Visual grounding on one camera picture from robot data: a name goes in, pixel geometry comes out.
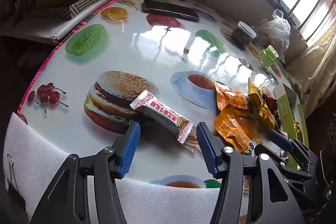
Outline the black white striped box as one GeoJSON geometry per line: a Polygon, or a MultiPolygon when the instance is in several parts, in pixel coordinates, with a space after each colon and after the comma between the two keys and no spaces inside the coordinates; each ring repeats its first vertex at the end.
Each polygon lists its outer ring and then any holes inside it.
{"type": "Polygon", "coordinates": [[[71,20],[101,0],[79,0],[72,5],[36,7],[23,13],[25,18],[56,18],[71,20]]]}

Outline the green cream jar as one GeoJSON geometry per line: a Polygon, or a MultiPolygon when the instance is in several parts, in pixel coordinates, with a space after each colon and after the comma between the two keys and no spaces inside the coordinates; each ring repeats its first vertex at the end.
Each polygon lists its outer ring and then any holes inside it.
{"type": "Polygon", "coordinates": [[[263,49],[259,54],[260,63],[265,68],[271,67],[277,58],[278,53],[271,45],[263,49]]]}

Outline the clear plastic bag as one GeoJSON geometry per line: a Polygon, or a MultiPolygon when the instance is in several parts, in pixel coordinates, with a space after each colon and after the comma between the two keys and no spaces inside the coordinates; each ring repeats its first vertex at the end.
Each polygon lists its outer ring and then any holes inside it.
{"type": "Polygon", "coordinates": [[[272,20],[262,20],[257,30],[260,35],[264,35],[268,39],[268,44],[277,51],[278,58],[285,64],[284,54],[290,45],[291,26],[280,9],[273,11],[272,18],[272,20]]]}

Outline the red white candy bar wrapper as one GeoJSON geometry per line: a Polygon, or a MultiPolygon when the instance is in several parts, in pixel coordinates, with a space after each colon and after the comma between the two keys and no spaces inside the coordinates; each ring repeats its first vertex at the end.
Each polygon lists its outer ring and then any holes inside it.
{"type": "Polygon", "coordinates": [[[171,132],[181,144],[186,141],[191,133],[193,122],[178,114],[148,90],[141,92],[131,102],[130,107],[159,123],[171,132]]]}

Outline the clear jar white lid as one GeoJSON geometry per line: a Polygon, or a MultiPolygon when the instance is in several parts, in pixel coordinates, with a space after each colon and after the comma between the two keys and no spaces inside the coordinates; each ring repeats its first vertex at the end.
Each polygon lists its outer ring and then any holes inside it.
{"type": "Polygon", "coordinates": [[[256,38],[256,32],[246,23],[239,21],[237,28],[232,32],[231,39],[236,47],[244,50],[256,38]]]}

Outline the green white cardboard box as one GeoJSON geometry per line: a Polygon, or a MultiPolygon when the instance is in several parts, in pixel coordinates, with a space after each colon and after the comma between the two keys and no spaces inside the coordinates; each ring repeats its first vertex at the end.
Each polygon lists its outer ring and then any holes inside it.
{"type": "Polygon", "coordinates": [[[305,117],[298,95],[291,90],[290,87],[283,83],[274,87],[273,91],[276,96],[278,110],[280,112],[282,131],[288,134],[289,139],[296,139],[293,121],[297,121],[302,129],[302,143],[309,148],[305,117]]]}

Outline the red black triangular packet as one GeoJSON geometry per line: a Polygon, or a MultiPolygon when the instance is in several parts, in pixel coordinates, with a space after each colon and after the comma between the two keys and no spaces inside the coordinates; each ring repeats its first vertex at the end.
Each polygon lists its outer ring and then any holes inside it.
{"type": "Polygon", "coordinates": [[[263,100],[266,102],[268,109],[271,111],[272,115],[276,120],[276,127],[279,129],[281,127],[281,117],[277,106],[276,98],[273,98],[267,94],[262,94],[263,100]]]}

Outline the orange snack pouch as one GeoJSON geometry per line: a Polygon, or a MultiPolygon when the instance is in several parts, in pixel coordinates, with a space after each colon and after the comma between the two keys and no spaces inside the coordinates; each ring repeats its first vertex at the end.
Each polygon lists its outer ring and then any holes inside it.
{"type": "Polygon", "coordinates": [[[248,111],[248,96],[243,92],[236,92],[228,86],[215,82],[217,107],[222,111],[226,106],[232,107],[240,111],[248,111]]]}
{"type": "Polygon", "coordinates": [[[258,122],[253,118],[240,117],[233,106],[227,105],[216,117],[214,128],[219,136],[243,155],[253,156],[260,139],[258,122]]]}

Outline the gold snack bar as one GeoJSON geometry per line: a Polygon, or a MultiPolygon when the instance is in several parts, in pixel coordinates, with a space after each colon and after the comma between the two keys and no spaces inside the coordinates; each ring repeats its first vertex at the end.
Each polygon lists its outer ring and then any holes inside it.
{"type": "Polygon", "coordinates": [[[295,130],[295,138],[299,141],[303,141],[302,129],[297,121],[293,121],[293,128],[295,130]]]}

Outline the patterned beige curtain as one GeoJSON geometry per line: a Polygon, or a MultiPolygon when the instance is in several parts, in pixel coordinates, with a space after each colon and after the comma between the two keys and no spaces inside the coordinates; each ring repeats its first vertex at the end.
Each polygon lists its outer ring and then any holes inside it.
{"type": "Polygon", "coordinates": [[[307,118],[335,92],[335,20],[327,31],[285,67],[307,118]]]}

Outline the yellow peanut candy packet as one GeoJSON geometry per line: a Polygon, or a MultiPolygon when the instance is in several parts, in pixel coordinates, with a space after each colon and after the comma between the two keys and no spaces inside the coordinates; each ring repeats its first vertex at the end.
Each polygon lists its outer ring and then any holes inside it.
{"type": "Polygon", "coordinates": [[[255,118],[266,119],[272,115],[260,89],[250,79],[248,79],[248,103],[255,118]]]}

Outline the white foam sheet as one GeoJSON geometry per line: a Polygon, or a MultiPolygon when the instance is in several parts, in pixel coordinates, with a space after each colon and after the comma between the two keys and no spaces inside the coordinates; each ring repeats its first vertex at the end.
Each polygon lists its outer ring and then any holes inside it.
{"type": "MultiPolygon", "coordinates": [[[[15,113],[7,126],[3,171],[10,179],[7,154],[14,161],[19,193],[26,203],[26,213],[33,213],[68,154],[59,149],[15,113]]],[[[209,223],[219,190],[173,188],[123,178],[116,182],[127,223],[209,223]]]]}

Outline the black smartphone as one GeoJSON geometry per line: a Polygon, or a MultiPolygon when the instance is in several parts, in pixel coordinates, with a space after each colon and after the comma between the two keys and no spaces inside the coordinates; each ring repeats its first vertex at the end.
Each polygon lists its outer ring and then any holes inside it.
{"type": "Polygon", "coordinates": [[[195,22],[200,21],[200,17],[194,9],[172,3],[144,0],[143,11],[153,14],[175,16],[177,18],[183,18],[195,22]]]}

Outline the black binder clip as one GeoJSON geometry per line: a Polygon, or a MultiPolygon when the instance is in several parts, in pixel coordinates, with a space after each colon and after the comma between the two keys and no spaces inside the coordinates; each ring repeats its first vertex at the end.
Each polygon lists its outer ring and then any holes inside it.
{"type": "Polygon", "coordinates": [[[23,211],[26,211],[26,203],[25,203],[24,198],[19,193],[17,180],[15,178],[14,161],[13,161],[13,158],[9,154],[7,154],[7,162],[8,162],[8,165],[9,165],[9,173],[10,173],[10,179],[8,180],[9,194],[14,199],[14,201],[18,204],[18,206],[23,211]]]}

